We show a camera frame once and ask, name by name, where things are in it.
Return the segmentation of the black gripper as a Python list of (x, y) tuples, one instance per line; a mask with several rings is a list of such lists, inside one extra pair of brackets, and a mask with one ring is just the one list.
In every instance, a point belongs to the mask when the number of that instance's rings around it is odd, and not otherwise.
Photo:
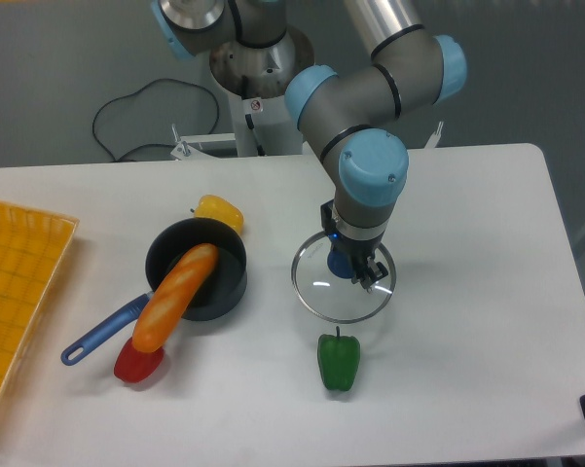
[(376, 250), (384, 233), (362, 230), (362, 239), (359, 239), (356, 233), (350, 232), (352, 227), (337, 214), (334, 200), (320, 206), (320, 219), (322, 229), (331, 242), (327, 266), (332, 273), (353, 273), (351, 282), (367, 286), (367, 290), (388, 276), (388, 269), (376, 260)]

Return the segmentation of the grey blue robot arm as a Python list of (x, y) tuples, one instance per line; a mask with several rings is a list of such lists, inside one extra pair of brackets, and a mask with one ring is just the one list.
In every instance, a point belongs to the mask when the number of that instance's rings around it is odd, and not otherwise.
[(341, 77), (316, 63), (282, 1), (155, 1), (151, 9), (178, 57), (207, 54), (240, 156), (311, 147), (335, 186), (321, 209), (331, 271), (364, 288), (386, 277), (375, 253), (409, 156), (383, 124), (459, 92), (467, 77), (461, 46), (429, 34), (409, 1), (348, 1), (370, 64)]

